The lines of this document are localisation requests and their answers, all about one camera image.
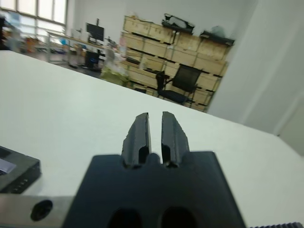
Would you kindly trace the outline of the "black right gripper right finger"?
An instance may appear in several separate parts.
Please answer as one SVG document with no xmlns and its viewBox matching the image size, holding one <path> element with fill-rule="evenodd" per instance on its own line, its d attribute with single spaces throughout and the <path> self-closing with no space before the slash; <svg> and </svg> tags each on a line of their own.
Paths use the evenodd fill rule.
<svg viewBox="0 0 304 228">
<path fill-rule="evenodd" d="M 161 155 L 165 166 L 179 166 L 184 154 L 190 152 L 188 138 L 174 114 L 162 113 Z"/>
</svg>

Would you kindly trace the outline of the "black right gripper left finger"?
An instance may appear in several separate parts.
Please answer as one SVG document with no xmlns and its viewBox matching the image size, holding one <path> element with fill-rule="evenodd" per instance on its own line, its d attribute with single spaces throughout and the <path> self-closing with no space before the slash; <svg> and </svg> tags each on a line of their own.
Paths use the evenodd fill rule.
<svg viewBox="0 0 304 228">
<path fill-rule="evenodd" d="M 140 167 L 151 153 L 149 114 L 136 116 L 123 141 L 122 157 L 125 167 Z"/>
</svg>

